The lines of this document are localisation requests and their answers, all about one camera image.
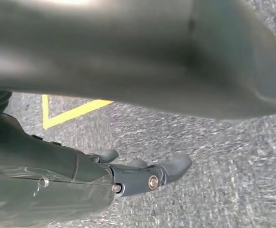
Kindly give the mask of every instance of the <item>asphalt ground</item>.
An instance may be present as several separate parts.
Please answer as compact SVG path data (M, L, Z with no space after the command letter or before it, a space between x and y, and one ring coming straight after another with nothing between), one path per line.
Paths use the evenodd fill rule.
M249 4L276 35L276 0ZM58 226L276 228L276 115L226 122L117 102L85 105L91 101L14 94L6 112L26 132L48 141L85 153L116 148L118 163L151 163L187 152L194 164L177 183L116 199L101 214ZM67 112L76 107L81 109Z

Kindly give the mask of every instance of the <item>yellow painted line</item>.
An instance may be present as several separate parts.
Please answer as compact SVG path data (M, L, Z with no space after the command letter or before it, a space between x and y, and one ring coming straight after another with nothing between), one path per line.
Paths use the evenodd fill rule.
M61 124L68 120L74 119L80 115L89 113L98 108L102 108L112 103L107 100L93 100L70 111L49 118L49 99L48 95L42 96L42 106L43 109L43 128L48 129L58 124Z

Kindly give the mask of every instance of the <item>bolt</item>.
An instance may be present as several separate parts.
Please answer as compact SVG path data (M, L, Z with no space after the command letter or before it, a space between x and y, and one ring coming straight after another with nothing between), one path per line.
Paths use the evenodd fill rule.
M122 190L121 185L119 184L114 184L111 187L111 190L114 193L119 193Z
M148 187L150 190L154 190L157 187L158 187L159 183L160 183L160 180L158 179L158 177L153 175L153 176L150 176L150 179L148 180Z

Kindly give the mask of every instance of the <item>gray pavement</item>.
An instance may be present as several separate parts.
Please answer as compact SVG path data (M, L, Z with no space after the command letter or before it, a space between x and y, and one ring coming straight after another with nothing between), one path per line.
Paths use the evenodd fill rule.
M276 34L276 0L251 1ZM87 99L50 97L56 115ZM129 162L187 152L194 165L159 191L116 199L101 214L58 224L84 228L276 228L276 115L215 121L112 103L48 130L42 96L14 94L7 113L48 141L85 153L114 147Z

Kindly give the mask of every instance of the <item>hex bolt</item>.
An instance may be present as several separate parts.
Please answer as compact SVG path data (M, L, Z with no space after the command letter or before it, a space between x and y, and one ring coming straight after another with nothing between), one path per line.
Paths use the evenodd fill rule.
M111 190L114 193L119 193L123 188L119 184L114 184L111 187Z
M155 176L155 175L152 175L150 177L150 179L148 180L148 187L150 190L154 190L157 187L158 187L158 185L160 184L160 180L158 179L158 177Z

